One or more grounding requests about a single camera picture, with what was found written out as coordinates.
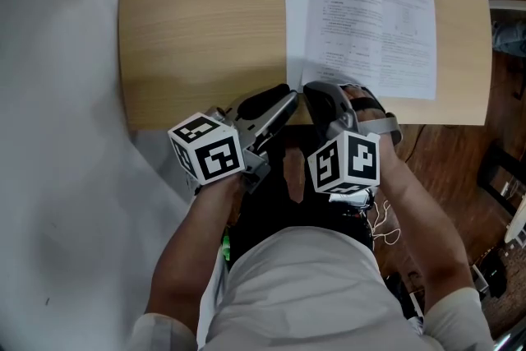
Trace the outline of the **white plastic casing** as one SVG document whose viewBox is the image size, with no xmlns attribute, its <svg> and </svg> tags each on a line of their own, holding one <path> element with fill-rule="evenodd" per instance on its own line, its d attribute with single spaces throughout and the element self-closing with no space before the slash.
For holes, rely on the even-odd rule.
<svg viewBox="0 0 526 351">
<path fill-rule="evenodd" d="M 507 226 L 504 241 L 505 243 L 516 241 L 521 248 L 526 248 L 526 194 Z"/>
</svg>

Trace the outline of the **white printed booklet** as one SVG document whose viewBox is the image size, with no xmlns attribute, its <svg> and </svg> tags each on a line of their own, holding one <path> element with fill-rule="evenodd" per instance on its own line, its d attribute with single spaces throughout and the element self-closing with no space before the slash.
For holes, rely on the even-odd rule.
<svg viewBox="0 0 526 351">
<path fill-rule="evenodd" d="M 285 0 L 285 11 L 291 88 L 332 81 L 435 99 L 435 0 Z"/>
</svg>

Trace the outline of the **person's black trousers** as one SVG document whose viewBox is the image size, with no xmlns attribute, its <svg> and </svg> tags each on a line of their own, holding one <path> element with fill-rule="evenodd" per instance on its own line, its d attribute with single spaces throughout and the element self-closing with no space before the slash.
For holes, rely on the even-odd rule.
<svg viewBox="0 0 526 351">
<path fill-rule="evenodd" d="M 303 199 L 297 203 L 288 192 L 284 177 L 284 157 L 287 146 L 297 146 L 306 159 L 324 143 L 312 125 L 286 126 L 269 141 L 270 173 L 253 193 L 243 195 L 239 219 L 228 230 L 231 268 L 258 243 L 282 229 L 313 226 L 343 233 L 368 248 L 373 247 L 366 217 L 353 207 L 330 202 L 326 194 L 316 193 L 310 170 L 304 169 Z"/>
</svg>

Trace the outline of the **white-framed table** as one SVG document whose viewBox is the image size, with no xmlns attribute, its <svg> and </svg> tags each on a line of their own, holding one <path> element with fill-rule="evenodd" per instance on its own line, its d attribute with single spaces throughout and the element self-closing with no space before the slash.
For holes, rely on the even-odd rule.
<svg viewBox="0 0 526 351">
<path fill-rule="evenodd" d="M 507 10 L 526 12 L 526 1 L 520 0 L 490 0 L 489 7 L 492 10 Z"/>
</svg>

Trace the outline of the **black metal frame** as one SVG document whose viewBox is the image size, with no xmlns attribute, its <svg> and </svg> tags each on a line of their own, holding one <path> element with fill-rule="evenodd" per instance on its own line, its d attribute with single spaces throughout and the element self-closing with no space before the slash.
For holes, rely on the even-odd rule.
<svg viewBox="0 0 526 351">
<path fill-rule="evenodd" d="M 514 216 L 526 199 L 526 150 L 517 159 L 492 142 L 482 157 L 477 185 Z"/>
</svg>

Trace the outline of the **person's right hand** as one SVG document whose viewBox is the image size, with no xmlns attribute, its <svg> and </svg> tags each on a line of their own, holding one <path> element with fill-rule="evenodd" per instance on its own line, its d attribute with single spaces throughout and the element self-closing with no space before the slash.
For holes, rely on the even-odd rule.
<svg viewBox="0 0 526 351">
<path fill-rule="evenodd" d="M 358 131 L 362 135 L 375 133 L 379 136 L 390 135 L 394 146 L 403 140 L 397 117 L 385 110 L 375 95 L 365 86 L 342 85 L 348 96 L 350 108 L 357 115 Z"/>
</svg>

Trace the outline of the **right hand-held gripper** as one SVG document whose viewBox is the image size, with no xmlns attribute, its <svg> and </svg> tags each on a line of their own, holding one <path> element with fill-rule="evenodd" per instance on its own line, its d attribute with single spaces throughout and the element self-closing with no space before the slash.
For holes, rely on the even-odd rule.
<svg viewBox="0 0 526 351">
<path fill-rule="evenodd" d="M 318 138 L 307 158 L 314 191 L 352 195 L 380 183 L 377 134 L 363 135 L 341 85 L 312 81 L 303 86 Z"/>
</svg>

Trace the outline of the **person's white shirt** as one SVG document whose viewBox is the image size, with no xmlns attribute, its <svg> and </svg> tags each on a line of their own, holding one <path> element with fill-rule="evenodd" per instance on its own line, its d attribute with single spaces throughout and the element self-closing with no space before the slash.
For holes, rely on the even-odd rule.
<svg viewBox="0 0 526 351">
<path fill-rule="evenodd" d="M 233 265 L 205 346 L 183 323 L 141 316 L 127 351 L 492 351 L 474 287 L 424 313 L 415 331 L 371 250 L 313 226 L 278 231 Z"/>
</svg>

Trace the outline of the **person's right forearm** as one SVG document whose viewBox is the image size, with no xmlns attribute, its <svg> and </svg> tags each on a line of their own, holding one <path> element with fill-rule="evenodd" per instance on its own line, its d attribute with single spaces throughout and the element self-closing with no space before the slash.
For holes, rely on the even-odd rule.
<svg viewBox="0 0 526 351">
<path fill-rule="evenodd" d="M 390 136 L 381 137 L 379 152 L 380 190 L 422 275 L 429 311 L 447 295 L 473 287 L 464 243 L 447 214 L 398 157 Z"/>
</svg>

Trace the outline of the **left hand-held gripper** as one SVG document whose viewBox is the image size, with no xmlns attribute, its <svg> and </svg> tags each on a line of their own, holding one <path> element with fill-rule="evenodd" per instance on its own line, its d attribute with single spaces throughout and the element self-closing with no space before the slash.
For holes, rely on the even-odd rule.
<svg viewBox="0 0 526 351">
<path fill-rule="evenodd" d="M 167 131 L 183 169 L 205 186 L 240 173 L 254 192 L 270 174 L 268 154 L 260 152 L 268 128 L 290 118 L 298 93 L 287 84 L 244 99 L 237 108 L 212 107 L 195 113 Z"/>
</svg>

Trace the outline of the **person's left forearm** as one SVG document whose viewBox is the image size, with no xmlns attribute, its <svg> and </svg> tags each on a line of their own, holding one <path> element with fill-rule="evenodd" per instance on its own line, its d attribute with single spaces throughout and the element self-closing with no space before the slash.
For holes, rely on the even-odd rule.
<svg viewBox="0 0 526 351">
<path fill-rule="evenodd" d="M 147 313 L 169 316 L 197 332 L 201 299 L 214 271 L 224 228 L 242 194 L 238 174 L 200 190 L 158 260 Z"/>
</svg>

